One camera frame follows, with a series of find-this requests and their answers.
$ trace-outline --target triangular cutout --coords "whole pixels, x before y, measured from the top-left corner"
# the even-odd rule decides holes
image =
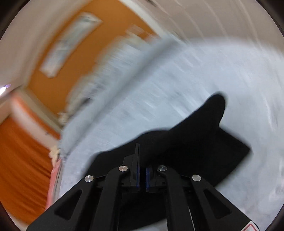
[[[209,205],[213,211],[216,219],[221,219],[231,213],[230,209],[227,208],[217,197],[215,197],[209,190],[204,190],[204,194],[209,202]]]
[[[74,212],[78,200],[82,194],[82,190],[75,192],[69,199],[67,199],[58,209],[55,210],[55,215],[69,220]]]

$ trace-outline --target orange wall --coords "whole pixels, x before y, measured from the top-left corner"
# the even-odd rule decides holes
[[[82,11],[94,13],[103,22],[70,55],[57,77],[47,78],[39,68],[54,42]],[[77,80],[88,73],[95,58],[117,36],[125,35],[131,24],[153,34],[136,14],[118,0],[93,0],[74,15],[51,41],[31,76],[28,89],[53,113],[63,111],[65,98]]]

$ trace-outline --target black fabric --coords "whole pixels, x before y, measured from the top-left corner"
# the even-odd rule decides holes
[[[225,111],[225,99],[211,96],[181,123],[166,130],[146,132],[110,151],[100,153],[86,175],[106,175],[132,155],[140,144],[140,163],[165,164],[179,174],[198,174],[213,186],[221,182],[249,153],[249,147],[219,127]],[[165,218],[162,195],[124,195],[119,230],[132,230]]]

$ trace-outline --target white trim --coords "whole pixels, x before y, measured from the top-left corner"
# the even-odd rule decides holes
[[[119,1],[137,14],[157,35],[163,36],[167,34],[166,30],[137,3],[133,2],[132,0]]]

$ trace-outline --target orange curtain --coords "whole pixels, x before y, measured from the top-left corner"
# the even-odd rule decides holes
[[[49,150],[11,117],[0,125],[0,201],[14,217],[30,224],[45,210]]]

